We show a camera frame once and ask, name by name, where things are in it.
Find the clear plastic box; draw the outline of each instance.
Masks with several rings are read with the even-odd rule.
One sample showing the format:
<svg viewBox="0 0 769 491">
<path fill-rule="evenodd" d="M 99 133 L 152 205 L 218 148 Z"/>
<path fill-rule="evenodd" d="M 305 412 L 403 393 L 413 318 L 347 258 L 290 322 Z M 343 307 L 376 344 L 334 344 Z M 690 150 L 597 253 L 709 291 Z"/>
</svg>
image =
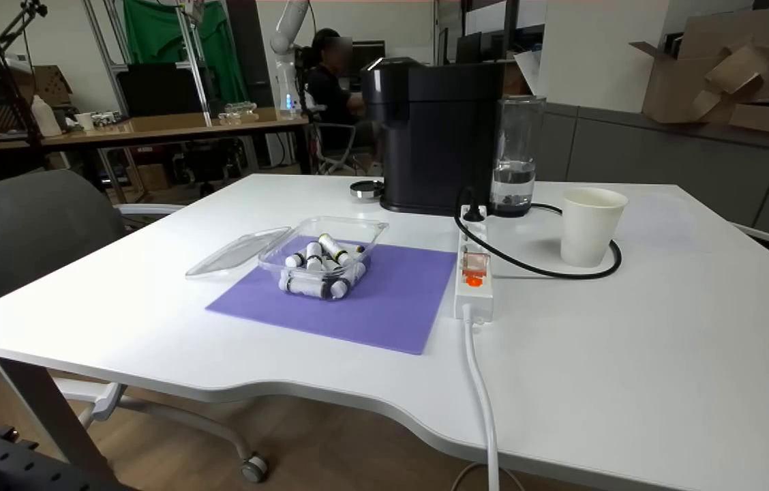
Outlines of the clear plastic box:
<svg viewBox="0 0 769 491">
<path fill-rule="evenodd" d="M 274 277 L 281 277 L 283 258 L 304 250 L 305 242 L 313 242 L 321 234 L 330 234 L 338 244 L 362 244 L 358 250 L 362 258 L 373 250 L 380 234 L 384 231 L 384 220 L 373 217 L 336 217 L 336 216 L 316 216 L 294 225 L 281 242 L 271 250 L 260 253 L 260 268 L 271 270 Z"/>
</svg>

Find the table leg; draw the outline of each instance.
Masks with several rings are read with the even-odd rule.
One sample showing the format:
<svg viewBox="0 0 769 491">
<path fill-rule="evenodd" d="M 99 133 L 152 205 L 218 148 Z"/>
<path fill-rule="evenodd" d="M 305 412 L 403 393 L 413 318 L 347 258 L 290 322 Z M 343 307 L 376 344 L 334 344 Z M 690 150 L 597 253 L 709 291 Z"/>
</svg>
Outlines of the table leg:
<svg viewBox="0 0 769 491">
<path fill-rule="evenodd" d="M 117 486 L 110 460 L 92 444 L 46 369 L 0 360 L 0 371 L 71 467 L 110 478 Z"/>
<path fill-rule="evenodd" d="M 294 153 L 304 174 L 312 174 L 312 157 L 309 157 L 309 129 L 294 124 Z"/>
</svg>

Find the white cable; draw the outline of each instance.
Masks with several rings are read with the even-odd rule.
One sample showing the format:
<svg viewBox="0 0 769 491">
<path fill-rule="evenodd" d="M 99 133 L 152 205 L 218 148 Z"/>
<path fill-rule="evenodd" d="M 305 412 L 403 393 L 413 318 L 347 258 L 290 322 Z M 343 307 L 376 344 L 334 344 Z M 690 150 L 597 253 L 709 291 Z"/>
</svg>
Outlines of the white cable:
<svg viewBox="0 0 769 491">
<path fill-rule="evenodd" d="M 488 388 L 485 388 L 485 378 L 484 378 L 484 373 L 481 373 L 481 369 L 478 369 L 478 360 L 474 360 L 474 340 L 471 340 L 474 315 L 471 315 L 471 306 L 469 306 L 469 303 L 463 303 L 461 318 L 463 318 L 463 354 L 467 354 L 467 369 L 469 369 L 469 378 L 471 378 L 471 388 L 474 388 L 474 401 L 478 401 L 478 408 L 484 412 L 484 426 L 485 426 L 488 491 L 500 491 L 496 426 L 495 426 L 495 412 L 492 412 Z"/>
</svg>

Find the office chair base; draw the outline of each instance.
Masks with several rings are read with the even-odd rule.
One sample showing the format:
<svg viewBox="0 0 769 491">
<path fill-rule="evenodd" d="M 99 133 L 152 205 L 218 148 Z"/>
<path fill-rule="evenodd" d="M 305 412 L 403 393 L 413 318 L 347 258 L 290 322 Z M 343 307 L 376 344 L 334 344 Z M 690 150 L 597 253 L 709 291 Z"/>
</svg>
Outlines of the office chair base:
<svg viewBox="0 0 769 491">
<path fill-rule="evenodd" d="M 244 478 L 251 482 L 266 482 L 268 480 L 268 460 L 260 452 L 251 452 L 244 463 Z"/>
</svg>

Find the desk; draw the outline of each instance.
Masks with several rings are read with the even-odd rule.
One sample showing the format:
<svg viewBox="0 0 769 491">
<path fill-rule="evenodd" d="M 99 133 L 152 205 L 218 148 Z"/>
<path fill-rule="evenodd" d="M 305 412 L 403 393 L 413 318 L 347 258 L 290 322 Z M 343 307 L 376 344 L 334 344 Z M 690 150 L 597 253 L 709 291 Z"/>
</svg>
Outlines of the desk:
<svg viewBox="0 0 769 491">
<path fill-rule="evenodd" d="M 390 224 L 383 242 L 455 244 L 448 217 L 354 205 L 350 183 L 249 176 L 58 270 L 0 299 L 0 356 L 211 404 L 281 393 L 371 408 L 481 460 L 450 294 L 413 356 L 207 314 L 249 268 L 186 277 L 233 238 L 309 216 L 371 216 Z M 566 187 L 540 183 L 537 199 Z M 504 463 L 594 487 L 769 491 L 769 253 L 675 186 L 617 187 L 630 197 L 617 274 L 496 281 L 478 352 Z M 492 234 L 556 255 L 542 210 Z M 92 291 L 110 307 L 90 310 Z"/>
<path fill-rule="evenodd" d="M 186 138 L 218 138 L 237 133 L 294 133 L 298 161 L 305 174 L 312 174 L 305 120 L 278 120 L 276 108 L 260 108 L 260 120 L 214 120 L 204 122 L 201 114 L 155 114 L 132 116 L 111 129 L 99 129 L 90 133 L 71 130 L 42 138 L 43 150 L 79 150 L 79 148 L 121 148 L 121 144 L 155 144 L 155 141 L 186 141 Z M 0 153 L 28 150 L 28 141 L 0 141 Z"/>
</svg>

